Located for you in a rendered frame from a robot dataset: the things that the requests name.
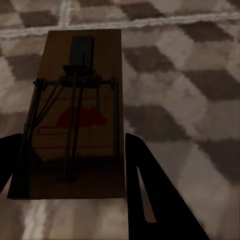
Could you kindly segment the mousetrap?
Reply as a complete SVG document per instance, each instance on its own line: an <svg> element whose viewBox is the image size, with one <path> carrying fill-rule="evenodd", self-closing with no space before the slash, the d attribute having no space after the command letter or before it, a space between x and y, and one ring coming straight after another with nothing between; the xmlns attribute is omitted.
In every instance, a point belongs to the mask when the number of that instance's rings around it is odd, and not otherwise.
<svg viewBox="0 0 240 240"><path fill-rule="evenodd" d="M8 199L125 198L121 29L49 31Z"/></svg>

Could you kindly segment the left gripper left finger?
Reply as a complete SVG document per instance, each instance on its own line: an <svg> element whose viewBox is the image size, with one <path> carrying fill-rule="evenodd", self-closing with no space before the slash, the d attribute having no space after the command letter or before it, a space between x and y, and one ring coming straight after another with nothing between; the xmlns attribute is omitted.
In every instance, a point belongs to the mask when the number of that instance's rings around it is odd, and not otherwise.
<svg viewBox="0 0 240 240"><path fill-rule="evenodd" d="M0 138L0 193L17 167L23 134Z"/></svg>

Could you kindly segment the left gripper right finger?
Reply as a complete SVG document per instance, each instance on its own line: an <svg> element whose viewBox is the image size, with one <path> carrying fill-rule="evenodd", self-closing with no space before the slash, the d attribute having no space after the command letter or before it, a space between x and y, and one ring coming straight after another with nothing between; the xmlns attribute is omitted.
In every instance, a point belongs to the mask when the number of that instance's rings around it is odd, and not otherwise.
<svg viewBox="0 0 240 240"><path fill-rule="evenodd" d="M129 240L210 240L145 142L125 135ZM139 168L156 223L145 220Z"/></svg>

